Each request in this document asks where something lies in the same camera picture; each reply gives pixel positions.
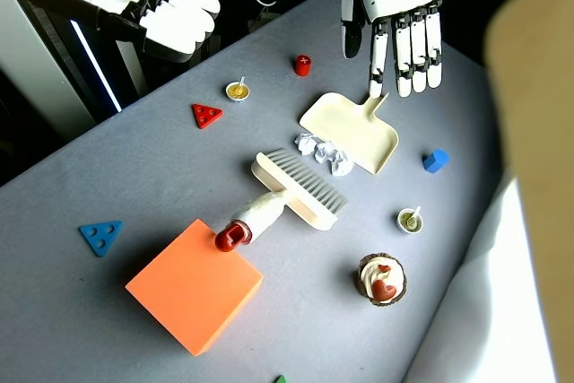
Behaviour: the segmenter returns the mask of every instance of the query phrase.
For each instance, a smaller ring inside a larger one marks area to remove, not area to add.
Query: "beige dustpan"
[[[396,130],[375,116],[381,98],[362,105],[339,93],[326,93],[301,118],[299,124],[323,141],[331,141],[356,164],[379,174],[398,146]]]

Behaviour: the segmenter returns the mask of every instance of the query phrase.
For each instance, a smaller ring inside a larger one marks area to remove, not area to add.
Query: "blue block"
[[[435,172],[438,172],[440,168],[445,166],[448,161],[450,161],[448,154],[438,149],[432,152],[429,157],[422,161],[422,166],[424,166],[428,172],[434,174]]]
[[[80,226],[80,232],[97,257],[104,257],[122,229],[119,220],[113,222],[86,224]]]

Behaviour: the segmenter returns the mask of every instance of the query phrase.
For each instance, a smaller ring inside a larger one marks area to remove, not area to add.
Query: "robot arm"
[[[399,95],[406,97],[411,89],[421,92],[437,87],[442,76],[441,37],[438,8],[441,0],[353,0],[353,15],[349,0],[342,1],[345,57],[353,57],[359,51],[355,36],[364,20],[356,13],[361,3],[367,20],[372,24],[370,58],[370,97],[380,96],[389,36],[394,35],[396,85]]]

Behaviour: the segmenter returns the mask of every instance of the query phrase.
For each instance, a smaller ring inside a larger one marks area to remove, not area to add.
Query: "orange box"
[[[126,289],[197,356],[212,346],[262,280],[239,253],[218,250],[215,232],[197,219]]]

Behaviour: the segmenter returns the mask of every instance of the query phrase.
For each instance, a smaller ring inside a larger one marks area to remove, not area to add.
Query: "table surface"
[[[0,188],[0,381],[403,377],[501,173],[485,73],[448,46],[441,86],[407,99],[388,56],[391,94],[378,116],[400,144],[381,174],[356,167],[333,178],[304,159],[349,204],[329,232],[286,211],[240,249],[265,279],[208,353],[191,356],[124,287],[195,218],[220,230],[263,193],[249,169],[256,153],[296,152],[298,120],[318,96],[366,97],[369,44],[343,59],[339,4],[307,1]],[[292,71],[301,53],[314,61],[306,78]],[[223,88],[242,75],[251,96],[233,103]],[[192,103],[224,115],[199,130]],[[437,147],[451,162],[431,175],[422,156]],[[424,230],[407,236],[395,216],[416,205]],[[125,226],[97,258],[78,226],[109,220]],[[398,258],[408,279],[392,307],[370,305],[352,282],[360,259],[378,252]]]

